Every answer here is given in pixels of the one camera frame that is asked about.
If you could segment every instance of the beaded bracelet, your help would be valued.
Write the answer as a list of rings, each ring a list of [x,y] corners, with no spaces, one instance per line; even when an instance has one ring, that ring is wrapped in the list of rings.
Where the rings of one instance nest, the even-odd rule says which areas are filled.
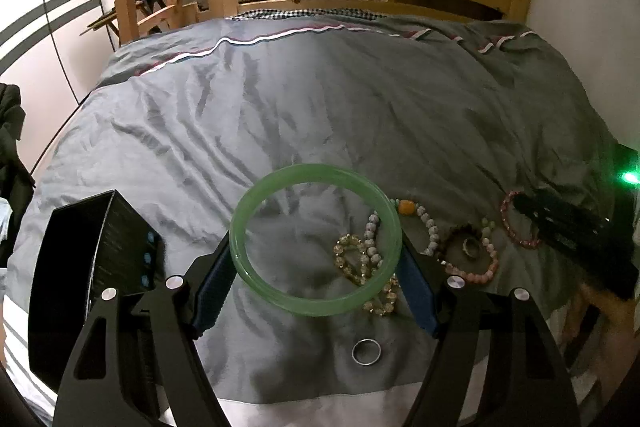
[[[446,273],[448,273],[449,275],[458,275],[459,277],[462,277],[462,279],[473,284],[487,284],[490,280],[493,280],[494,275],[498,271],[498,267],[500,266],[500,262],[498,261],[498,252],[495,250],[495,247],[494,245],[492,245],[491,239],[489,238],[493,227],[490,226],[489,222],[486,219],[482,220],[482,224],[485,225],[482,228],[482,232],[473,227],[473,225],[471,224],[461,225],[449,230],[449,235],[447,235],[447,238],[442,242],[442,245],[440,247],[441,255],[439,256],[439,259],[441,259],[440,264],[444,266]],[[468,235],[475,237],[478,242],[486,248],[489,256],[491,256],[491,264],[489,265],[489,268],[486,270],[486,272],[484,272],[482,275],[477,273],[465,272],[464,270],[459,269],[453,264],[448,263],[446,259],[444,259],[444,256],[447,253],[447,248],[451,244],[453,238],[460,233],[467,233]]]
[[[511,240],[514,243],[520,245],[523,248],[527,248],[529,250],[535,250],[537,247],[540,246],[541,241],[539,240],[539,238],[532,237],[528,241],[520,239],[515,233],[515,231],[511,228],[511,225],[509,224],[507,212],[509,210],[509,205],[511,204],[511,201],[513,201],[513,197],[516,196],[517,194],[520,194],[520,192],[517,190],[512,190],[511,192],[509,192],[509,194],[507,194],[507,197],[504,198],[504,201],[500,205],[500,217],[502,218],[502,224],[504,225],[504,229],[507,231],[507,233],[509,234],[509,237],[511,237]]]
[[[364,285],[382,265],[382,257],[380,257],[380,254],[375,247],[374,240],[376,233],[375,225],[379,222],[380,218],[378,215],[371,214],[369,216],[369,222],[367,223],[367,230],[365,232],[368,239],[362,241],[357,235],[348,233],[341,236],[334,245],[335,266],[342,270],[343,275],[357,286]],[[354,273],[353,268],[349,266],[349,263],[347,262],[346,253],[349,250],[358,250],[360,254],[359,276]],[[396,277],[396,274],[393,274],[391,279],[389,279],[382,288],[384,302],[381,302],[380,306],[376,306],[374,301],[367,301],[364,303],[362,308],[364,311],[378,315],[379,317],[393,313],[396,306],[396,299],[398,299],[398,288],[398,277]]]

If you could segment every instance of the wardrobe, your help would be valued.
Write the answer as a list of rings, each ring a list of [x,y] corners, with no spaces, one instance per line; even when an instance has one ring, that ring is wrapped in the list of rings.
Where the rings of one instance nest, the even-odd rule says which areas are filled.
[[[106,28],[81,35],[103,14],[101,0],[0,5],[0,82],[20,87],[26,118],[18,155],[37,181],[65,124],[97,86],[114,42]]]

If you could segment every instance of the black box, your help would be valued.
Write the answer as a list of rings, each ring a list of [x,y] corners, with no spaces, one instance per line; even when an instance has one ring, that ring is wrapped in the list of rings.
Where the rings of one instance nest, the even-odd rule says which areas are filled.
[[[31,372],[56,393],[71,350],[105,288],[153,289],[158,232],[117,190],[56,208],[40,246],[29,305]]]

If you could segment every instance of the green jade bangle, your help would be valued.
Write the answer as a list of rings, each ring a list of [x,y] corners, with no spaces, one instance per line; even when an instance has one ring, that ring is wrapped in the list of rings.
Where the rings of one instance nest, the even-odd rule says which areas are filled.
[[[379,243],[384,263],[375,275],[360,288],[336,299],[305,299],[294,297],[267,284],[251,266],[244,248],[246,225],[256,209],[269,196],[301,183],[323,183],[346,188],[359,195],[371,208],[375,208],[384,224],[385,233]],[[402,246],[402,229],[395,206],[373,182],[356,172],[321,163],[297,164],[268,174],[241,198],[229,227],[231,257],[240,277],[260,297],[295,314],[324,317],[347,312],[362,306],[377,295],[396,270]]]

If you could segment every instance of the gray duvet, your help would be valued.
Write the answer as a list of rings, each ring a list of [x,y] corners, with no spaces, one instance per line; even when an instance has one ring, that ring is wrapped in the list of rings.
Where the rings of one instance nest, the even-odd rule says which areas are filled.
[[[521,25],[330,14],[201,23],[116,52],[38,184],[7,292],[28,311],[52,210],[112,188],[161,233],[170,275],[215,249],[253,183],[293,163],[354,169],[389,197],[423,203],[446,233],[483,217],[499,224],[500,202],[514,189],[552,187],[609,215],[612,146],[564,58]],[[331,247],[341,233],[362,233],[370,212],[333,187],[285,190],[252,220],[252,263],[294,295],[348,292]],[[526,233],[526,222],[513,219]],[[419,220],[402,224],[425,248]],[[545,247],[517,248],[500,227],[494,243],[501,264],[488,291],[525,287],[545,317],[565,304],[574,266]],[[360,310],[298,317],[236,279],[197,348],[223,399],[381,391],[421,381],[434,349],[406,305],[398,307],[382,319]],[[351,360],[364,338],[383,349],[370,367]]]

